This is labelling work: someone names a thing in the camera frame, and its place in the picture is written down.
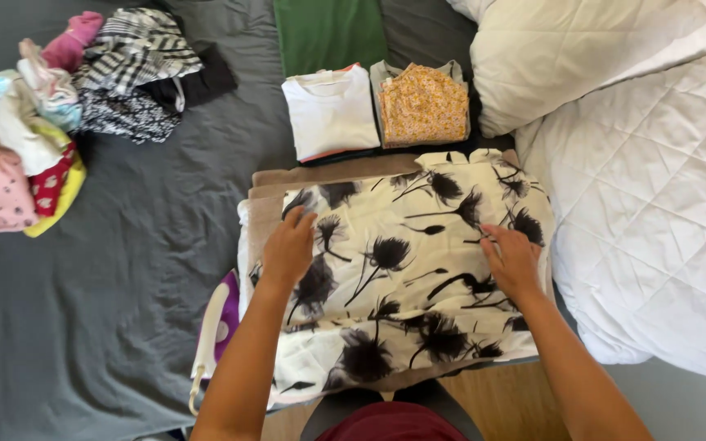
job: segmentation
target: gray bed sheet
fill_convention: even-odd
[[[64,218],[34,239],[0,234],[0,440],[191,425],[188,375],[203,308],[235,265],[236,205],[253,172],[296,165],[271,0],[167,3],[190,42],[220,47],[239,89],[186,111],[161,145],[83,136],[89,175]],[[0,70],[22,38],[45,45],[72,15],[131,5],[143,2],[0,0]],[[445,0],[382,9],[390,63],[455,59],[471,80],[476,25]]]

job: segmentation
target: hand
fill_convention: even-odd
[[[495,225],[482,225],[481,228],[493,236],[500,246],[498,254],[488,238],[481,239],[481,248],[489,261],[489,270],[500,290],[517,306],[529,298],[544,296],[538,279],[541,247],[515,230]]]
[[[303,211],[302,205],[291,209],[271,233],[263,250],[261,278],[284,285],[288,290],[307,274],[312,262],[312,238],[315,235],[312,223],[318,214],[309,213],[299,220]]]

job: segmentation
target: wooden floor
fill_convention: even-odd
[[[538,362],[466,371],[440,382],[486,441],[570,440]],[[316,404],[267,416],[263,441],[297,441]]]

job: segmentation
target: green fabric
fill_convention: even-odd
[[[387,58],[378,0],[274,0],[286,77]]]

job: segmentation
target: dark pants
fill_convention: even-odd
[[[326,396],[304,426],[300,441],[315,441],[328,428],[338,425],[353,412],[380,401],[383,401],[383,397],[378,392],[367,389],[348,389]],[[484,440],[476,423],[437,380],[423,381],[397,391],[394,393],[394,401],[427,407],[455,426],[470,441]]]

